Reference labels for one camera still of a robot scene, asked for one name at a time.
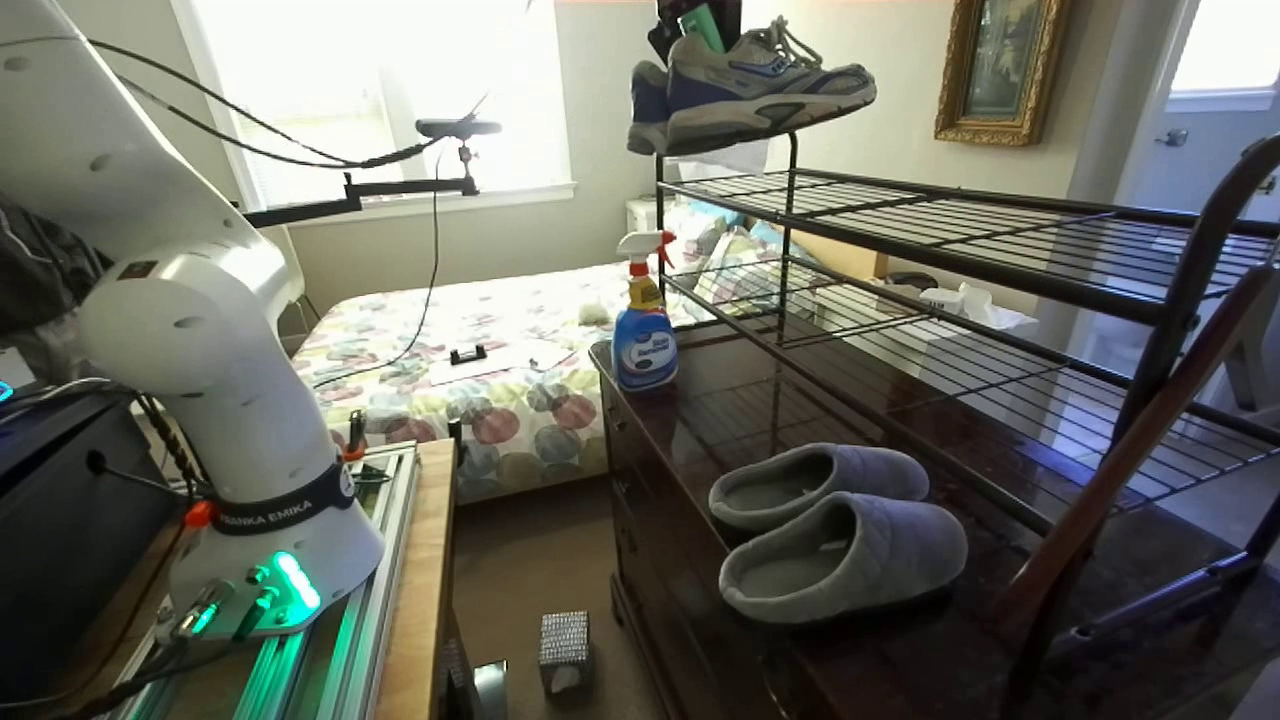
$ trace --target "bed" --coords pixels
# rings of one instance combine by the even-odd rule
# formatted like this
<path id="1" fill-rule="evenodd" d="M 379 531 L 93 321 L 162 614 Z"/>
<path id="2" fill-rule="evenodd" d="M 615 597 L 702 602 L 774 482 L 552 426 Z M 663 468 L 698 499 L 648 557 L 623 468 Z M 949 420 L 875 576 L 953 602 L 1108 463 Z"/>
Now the bed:
<path id="1" fill-rule="evenodd" d="M 589 349 L 623 310 L 623 264 L 373 294 L 321 315 L 290 357 L 323 426 L 367 417 L 367 445 L 458 427 L 457 499 L 604 478 Z M 671 297 L 671 323 L 708 321 Z"/>

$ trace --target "spray bottle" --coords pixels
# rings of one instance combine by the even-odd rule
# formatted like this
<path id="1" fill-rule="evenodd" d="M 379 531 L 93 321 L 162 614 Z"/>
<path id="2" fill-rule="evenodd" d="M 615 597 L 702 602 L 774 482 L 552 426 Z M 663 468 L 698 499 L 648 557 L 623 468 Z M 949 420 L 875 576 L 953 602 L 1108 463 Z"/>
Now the spray bottle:
<path id="1" fill-rule="evenodd" d="M 671 231 L 626 231 L 615 252 L 626 257 L 626 310 L 612 323 L 612 377 L 623 394 L 648 394 L 676 380 L 676 334 L 663 294 L 648 278 L 648 257 L 663 259 Z"/>

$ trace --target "wooden floor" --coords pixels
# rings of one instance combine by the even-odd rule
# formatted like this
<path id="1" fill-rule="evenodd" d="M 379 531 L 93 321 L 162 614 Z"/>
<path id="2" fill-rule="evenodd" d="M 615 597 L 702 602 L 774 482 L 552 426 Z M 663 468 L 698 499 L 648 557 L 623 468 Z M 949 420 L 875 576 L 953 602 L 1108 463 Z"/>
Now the wooden floor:
<path id="1" fill-rule="evenodd" d="M 457 512 L 457 621 L 470 663 L 507 663 L 507 720 L 658 720 L 632 641 L 612 621 L 606 483 L 584 482 Z M 545 614 L 584 607 L 597 680 L 546 702 L 537 677 Z"/>

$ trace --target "blue label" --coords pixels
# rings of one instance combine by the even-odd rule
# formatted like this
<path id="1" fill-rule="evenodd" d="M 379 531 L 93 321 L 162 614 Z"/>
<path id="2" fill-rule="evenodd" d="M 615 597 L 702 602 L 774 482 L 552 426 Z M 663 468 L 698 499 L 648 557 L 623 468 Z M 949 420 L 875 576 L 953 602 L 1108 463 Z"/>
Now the blue label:
<path id="1" fill-rule="evenodd" d="M 669 315 L 615 321 L 615 380 L 619 388 L 654 388 L 676 377 L 676 334 Z"/>

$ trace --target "sneaker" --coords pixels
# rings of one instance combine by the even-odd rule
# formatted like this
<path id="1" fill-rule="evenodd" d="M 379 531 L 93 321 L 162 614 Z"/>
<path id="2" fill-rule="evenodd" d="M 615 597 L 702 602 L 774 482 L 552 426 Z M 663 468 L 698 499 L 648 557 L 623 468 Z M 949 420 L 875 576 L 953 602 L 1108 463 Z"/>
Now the sneaker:
<path id="1" fill-rule="evenodd" d="M 769 531 L 831 491 L 928 497 L 915 456 L 875 445 L 801 445 L 715 478 L 708 512 L 730 531 Z"/>
<path id="2" fill-rule="evenodd" d="M 652 61 L 640 61 L 632 70 L 626 152 L 640 152 L 640 155 L 669 152 L 669 119 L 671 119 L 669 72 L 654 70 Z"/>
<path id="3" fill-rule="evenodd" d="M 818 70 L 783 20 L 744 34 L 724 58 L 702 39 L 679 35 L 669 58 L 671 129 L 802 129 L 855 113 L 875 99 L 875 81 L 858 66 Z"/>
<path id="4" fill-rule="evenodd" d="M 831 491 L 730 550 L 715 584 L 741 618 L 802 628 L 941 597 L 964 564 L 967 537 L 949 510 Z"/>

